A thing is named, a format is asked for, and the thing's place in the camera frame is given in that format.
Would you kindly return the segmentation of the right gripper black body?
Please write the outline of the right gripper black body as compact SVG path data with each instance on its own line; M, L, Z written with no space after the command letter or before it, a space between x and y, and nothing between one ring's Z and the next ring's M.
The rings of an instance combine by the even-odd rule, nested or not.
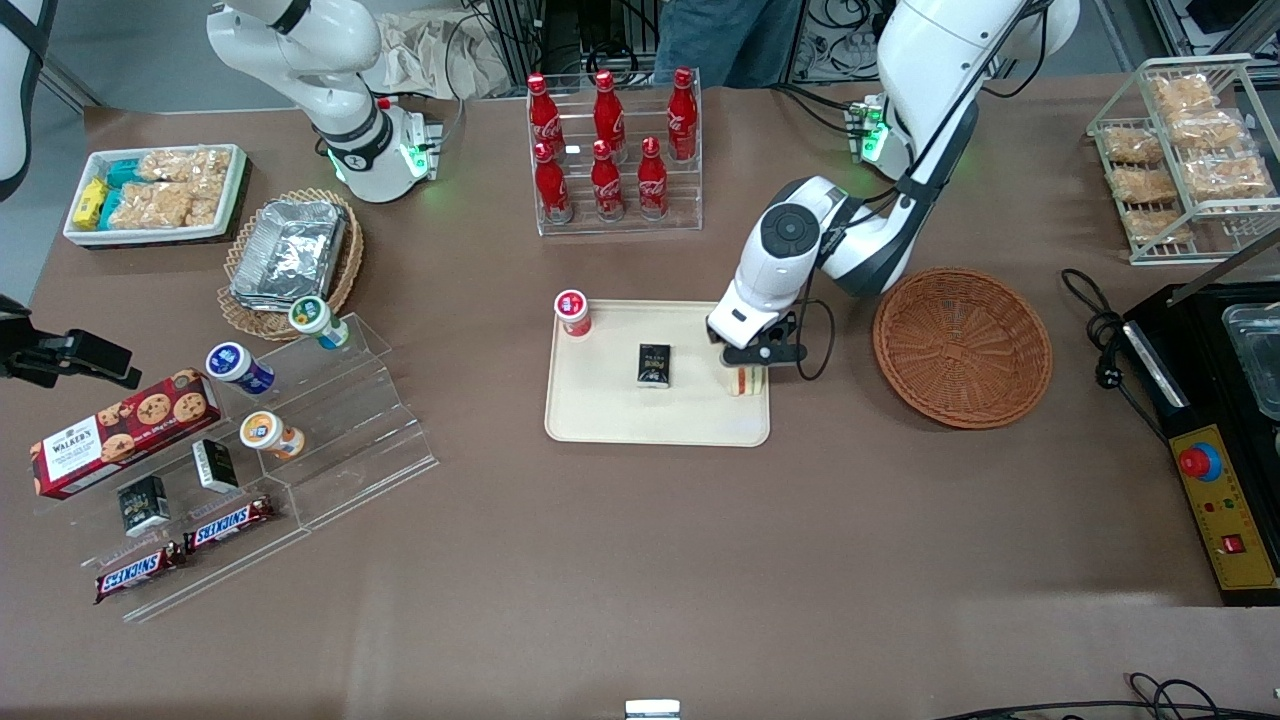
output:
M36 329L29 315L26 305L1 295L1 377L51 389L60 377L63 336Z

